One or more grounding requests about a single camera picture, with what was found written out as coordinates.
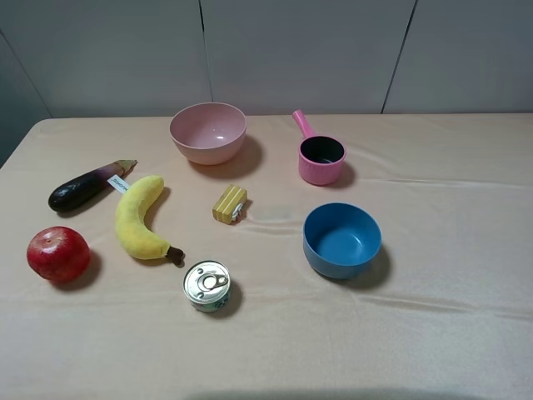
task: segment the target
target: banana stem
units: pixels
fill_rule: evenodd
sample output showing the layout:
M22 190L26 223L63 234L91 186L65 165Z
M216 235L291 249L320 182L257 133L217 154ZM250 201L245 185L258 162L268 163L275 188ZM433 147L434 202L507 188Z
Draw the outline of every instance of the banana stem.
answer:
M179 248L170 246L167 251L166 257L174 263L177 267L180 267L183 263L183 251Z

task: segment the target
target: blue bowl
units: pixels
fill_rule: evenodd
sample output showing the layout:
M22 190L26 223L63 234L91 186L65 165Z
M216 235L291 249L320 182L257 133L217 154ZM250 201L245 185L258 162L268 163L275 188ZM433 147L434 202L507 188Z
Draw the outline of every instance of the blue bowl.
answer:
M364 271L381 247L381 231L366 211L341 202L315 208L303 225L303 251L318 273L349 279Z

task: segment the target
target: eggplant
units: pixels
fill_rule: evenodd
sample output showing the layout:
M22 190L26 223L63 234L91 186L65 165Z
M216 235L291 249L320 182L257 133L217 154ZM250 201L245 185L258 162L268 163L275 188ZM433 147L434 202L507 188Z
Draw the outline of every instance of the eggplant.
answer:
M113 175L123 177L137 160L118 160L104 167L94 169L64 183L52 192L48 206L58 213L66 213L82 206L110 185L107 180Z

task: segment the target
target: toy food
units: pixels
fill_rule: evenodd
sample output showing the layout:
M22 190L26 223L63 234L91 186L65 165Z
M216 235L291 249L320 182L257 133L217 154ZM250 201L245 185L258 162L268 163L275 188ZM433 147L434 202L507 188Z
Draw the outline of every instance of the toy food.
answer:
M64 183L52 192L48 199L48 205L53 211L60 213L72 211L103 189L109 188L107 180L110 177L113 175L123 177L135 164L137 164L136 160L118 160L75 177L72 181Z
M213 217L228 225L239 218L244 204L247 202L247 191L242 187L230 185L213 207Z
M87 269L91 250L82 235L69 227L49 227L33 237L27 263L42 278L55 283L76 279Z
M162 177L151 175L139 179L122 195L115 213L115 233L126 253L141 260L169 258L176 265L183 251L172 247L144 225L148 208L163 190Z
M226 305L232 279L226 267L216 261L202 261L192 266L183 280L183 291L192 306L212 313Z

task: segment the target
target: yellow banana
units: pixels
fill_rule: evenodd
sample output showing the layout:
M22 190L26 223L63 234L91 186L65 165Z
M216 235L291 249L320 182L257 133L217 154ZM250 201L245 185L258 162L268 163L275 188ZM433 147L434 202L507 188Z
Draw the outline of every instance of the yellow banana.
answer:
M182 263L183 251L172 247L144 225L148 208L164 187L162 177L151 175L139 179L122 195L115 213L115 233L126 253L141 260L170 258Z

